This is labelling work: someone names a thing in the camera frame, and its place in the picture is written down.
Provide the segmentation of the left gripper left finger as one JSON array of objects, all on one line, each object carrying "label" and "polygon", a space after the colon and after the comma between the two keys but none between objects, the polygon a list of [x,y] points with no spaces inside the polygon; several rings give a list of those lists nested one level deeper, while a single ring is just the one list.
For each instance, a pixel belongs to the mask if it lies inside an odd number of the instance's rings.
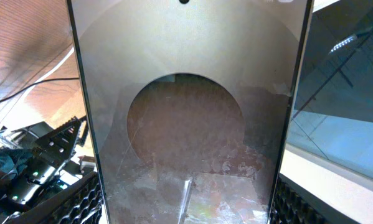
[{"label": "left gripper left finger", "polygon": [[8,220],[8,224],[98,224],[103,193],[99,176],[91,172],[57,195]]}]

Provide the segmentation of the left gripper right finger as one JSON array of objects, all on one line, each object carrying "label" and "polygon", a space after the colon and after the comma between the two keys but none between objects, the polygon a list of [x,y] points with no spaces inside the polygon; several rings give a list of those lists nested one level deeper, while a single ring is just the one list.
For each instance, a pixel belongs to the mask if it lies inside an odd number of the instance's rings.
[{"label": "left gripper right finger", "polygon": [[284,175],[279,176],[269,224],[331,224],[331,215],[322,200]]}]

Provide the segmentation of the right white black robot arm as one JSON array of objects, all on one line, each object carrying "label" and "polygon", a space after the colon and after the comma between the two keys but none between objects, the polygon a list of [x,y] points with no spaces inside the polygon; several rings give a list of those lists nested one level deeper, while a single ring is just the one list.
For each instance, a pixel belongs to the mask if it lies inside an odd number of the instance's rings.
[{"label": "right white black robot arm", "polygon": [[91,172],[72,160],[87,135],[86,117],[70,118],[58,128],[39,122],[0,131],[0,150],[13,161],[3,175],[9,183],[0,187],[0,218],[30,210]]}]

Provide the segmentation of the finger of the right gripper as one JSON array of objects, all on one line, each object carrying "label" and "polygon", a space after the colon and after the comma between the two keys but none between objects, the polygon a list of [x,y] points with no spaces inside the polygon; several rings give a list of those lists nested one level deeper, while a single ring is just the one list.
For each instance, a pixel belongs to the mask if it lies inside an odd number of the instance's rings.
[{"label": "finger of the right gripper", "polygon": [[35,141],[33,156],[59,168],[67,163],[78,141],[82,122],[76,117]]}]

